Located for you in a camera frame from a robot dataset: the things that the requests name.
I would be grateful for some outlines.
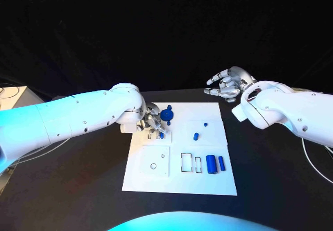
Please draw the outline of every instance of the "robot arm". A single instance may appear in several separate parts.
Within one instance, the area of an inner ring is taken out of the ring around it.
[[[312,91],[298,91],[280,83],[259,81],[236,67],[237,74],[224,76],[220,81],[218,92],[226,92],[221,97],[227,98],[230,90],[221,83],[229,81],[239,90],[240,104],[231,109],[239,121],[246,118],[259,129],[265,129],[273,123],[282,124],[298,137],[333,147],[333,122],[331,114],[333,96]]]
[[[120,132],[135,132],[136,122],[146,116],[149,109],[138,88],[128,83],[116,84],[110,90],[0,111],[0,173],[35,148],[113,122],[120,124]],[[155,123],[155,130],[167,133]]]

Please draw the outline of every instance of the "black table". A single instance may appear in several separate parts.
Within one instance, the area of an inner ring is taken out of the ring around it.
[[[198,211],[279,230],[333,224],[333,185],[309,166],[301,140],[282,125],[265,130],[230,113],[234,103],[201,89],[142,92],[146,102],[218,102],[237,196],[122,192],[131,134],[112,124],[73,137],[18,165],[0,196],[0,230],[103,231],[143,215]],[[309,159],[333,179],[322,146],[305,141]]]

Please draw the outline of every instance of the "small blue piece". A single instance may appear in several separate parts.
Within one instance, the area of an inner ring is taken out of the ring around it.
[[[198,138],[198,133],[194,133],[194,138],[193,138],[193,140],[197,140],[197,138]]]
[[[218,156],[218,163],[220,163],[220,171],[224,171],[223,157],[221,156]]]
[[[205,155],[205,170],[208,174],[217,173],[214,155]]]
[[[169,121],[172,119],[172,112],[168,109],[164,109],[159,114],[162,121]]]

